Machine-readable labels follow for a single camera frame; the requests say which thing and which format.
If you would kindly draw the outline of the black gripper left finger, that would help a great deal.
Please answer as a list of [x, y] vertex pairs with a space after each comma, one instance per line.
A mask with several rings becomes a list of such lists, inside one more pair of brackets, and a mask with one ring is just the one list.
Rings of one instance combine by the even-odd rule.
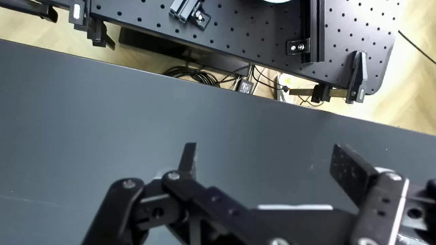
[[196, 144], [186, 142], [175, 170], [144, 182], [136, 176], [114, 180], [81, 240], [81, 245], [142, 245], [153, 227], [183, 220], [181, 201], [163, 183], [164, 176], [194, 175]]

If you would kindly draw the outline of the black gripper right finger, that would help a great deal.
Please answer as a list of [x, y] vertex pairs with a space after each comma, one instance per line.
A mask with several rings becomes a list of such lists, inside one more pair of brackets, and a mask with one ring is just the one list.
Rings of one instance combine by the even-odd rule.
[[378, 171], [352, 148], [335, 144], [329, 174], [358, 208], [349, 232], [351, 245], [394, 245], [409, 180]]

